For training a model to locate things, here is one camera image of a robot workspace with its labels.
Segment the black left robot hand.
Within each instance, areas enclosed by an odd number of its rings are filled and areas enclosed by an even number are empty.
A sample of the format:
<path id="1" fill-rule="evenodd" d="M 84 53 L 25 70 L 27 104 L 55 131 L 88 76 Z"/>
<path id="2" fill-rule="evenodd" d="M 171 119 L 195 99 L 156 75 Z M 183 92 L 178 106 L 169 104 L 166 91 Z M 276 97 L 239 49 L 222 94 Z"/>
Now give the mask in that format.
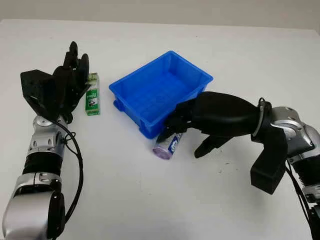
<path id="1" fill-rule="evenodd" d="M 89 68 L 89 56 L 84 53 L 78 58 L 78 45 L 72 41 L 63 64 L 53 72 L 57 86 L 58 115 L 62 116 L 67 124 L 73 121 L 72 112 L 89 89 Z"/>

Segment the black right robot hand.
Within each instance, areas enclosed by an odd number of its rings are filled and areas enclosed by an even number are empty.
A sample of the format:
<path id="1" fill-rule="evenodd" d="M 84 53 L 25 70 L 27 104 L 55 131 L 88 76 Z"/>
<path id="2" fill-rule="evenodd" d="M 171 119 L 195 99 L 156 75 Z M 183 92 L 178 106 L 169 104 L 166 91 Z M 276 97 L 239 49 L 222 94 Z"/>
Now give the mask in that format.
<path id="1" fill-rule="evenodd" d="M 240 97 L 205 91 L 196 98 L 176 105 L 164 121 L 164 130 L 157 138 L 163 142 L 173 134 L 193 128 L 208 137 L 195 150 L 201 158 L 234 137 L 252 134 L 259 125 L 260 110 Z"/>

